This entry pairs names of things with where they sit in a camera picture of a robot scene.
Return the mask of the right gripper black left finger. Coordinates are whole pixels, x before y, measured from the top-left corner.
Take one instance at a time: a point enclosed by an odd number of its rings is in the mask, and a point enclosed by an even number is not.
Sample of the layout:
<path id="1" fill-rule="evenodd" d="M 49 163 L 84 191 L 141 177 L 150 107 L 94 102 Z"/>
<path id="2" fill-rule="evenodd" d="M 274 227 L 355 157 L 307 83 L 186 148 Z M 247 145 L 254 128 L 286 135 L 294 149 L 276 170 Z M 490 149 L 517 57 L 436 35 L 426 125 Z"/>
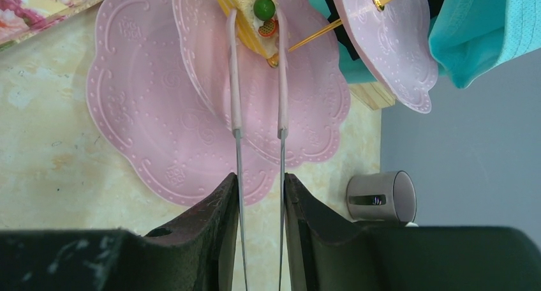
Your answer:
<path id="1" fill-rule="evenodd" d="M 2 290 L 231 290 L 239 185 L 228 174 L 147 235 L 124 229 L 1 232 Z"/>

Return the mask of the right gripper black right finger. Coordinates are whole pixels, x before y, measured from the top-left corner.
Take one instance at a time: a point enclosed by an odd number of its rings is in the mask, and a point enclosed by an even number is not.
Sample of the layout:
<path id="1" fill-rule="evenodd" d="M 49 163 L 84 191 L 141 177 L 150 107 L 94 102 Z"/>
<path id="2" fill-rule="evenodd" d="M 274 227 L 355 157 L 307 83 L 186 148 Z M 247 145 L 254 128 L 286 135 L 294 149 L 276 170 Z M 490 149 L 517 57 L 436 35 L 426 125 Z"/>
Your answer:
<path id="1" fill-rule="evenodd" d="M 540 250 L 511 227 L 351 222 L 285 176 L 293 290 L 539 290 Z"/>

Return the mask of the pink metal tongs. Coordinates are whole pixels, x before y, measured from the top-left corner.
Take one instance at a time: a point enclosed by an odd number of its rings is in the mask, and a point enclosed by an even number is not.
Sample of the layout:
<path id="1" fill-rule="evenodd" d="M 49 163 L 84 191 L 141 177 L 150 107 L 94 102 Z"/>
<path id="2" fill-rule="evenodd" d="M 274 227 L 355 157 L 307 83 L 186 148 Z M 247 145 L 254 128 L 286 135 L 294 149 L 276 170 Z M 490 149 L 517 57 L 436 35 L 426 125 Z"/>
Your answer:
<path id="1" fill-rule="evenodd" d="M 230 10 L 227 18 L 226 30 L 229 40 L 229 71 L 230 71 L 230 108 L 231 108 L 231 132 L 235 138 L 236 164 L 237 164 L 237 185 L 239 193 L 239 223 L 241 233 L 242 266 L 244 274 L 245 289 L 249 290 L 248 266 L 245 236 L 245 215 L 244 215 L 244 182 L 242 167 L 242 109 L 239 84 L 239 63 L 237 57 L 237 35 L 236 35 L 237 9 Z M 279 29 L 279 57 L 277 62 L 279 69 L 279 99 L 278 99 L 278 138 L 280 139 L 280 236 L 279 236 L 279 278 L 278 289 L 281 290 L 281 279 L 283 270 L 283 246 L 285 232 L 285 158 L 286 138 L 288 136 L 288 81 L 287 81 L 287 60 L 286 60 L 287 27 Z"/>

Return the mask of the yellow cake slice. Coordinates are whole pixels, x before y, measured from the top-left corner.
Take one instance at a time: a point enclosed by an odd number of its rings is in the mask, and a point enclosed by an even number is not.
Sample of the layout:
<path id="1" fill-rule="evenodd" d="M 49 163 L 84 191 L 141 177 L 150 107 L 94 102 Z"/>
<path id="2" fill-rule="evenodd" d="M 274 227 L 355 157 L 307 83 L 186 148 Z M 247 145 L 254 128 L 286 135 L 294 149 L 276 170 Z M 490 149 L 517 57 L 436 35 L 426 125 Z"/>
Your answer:
<path id="1" fill-rule="evenodd" d="M 237 10 L 236 24 L 241 42 L 269 59 L 278 53 L 277 0 L 217 0 L 226 16 Z"/>

